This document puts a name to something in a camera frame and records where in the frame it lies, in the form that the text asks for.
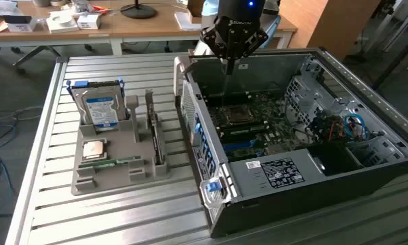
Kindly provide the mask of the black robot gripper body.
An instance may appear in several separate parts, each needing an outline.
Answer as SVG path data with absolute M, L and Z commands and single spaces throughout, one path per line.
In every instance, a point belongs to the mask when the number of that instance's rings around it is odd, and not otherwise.
M 228 42 L 230 56 L 230 34 L 238 25 L 260 25 L 262 1 L 218 1 L 218 12 L 214 25 Z

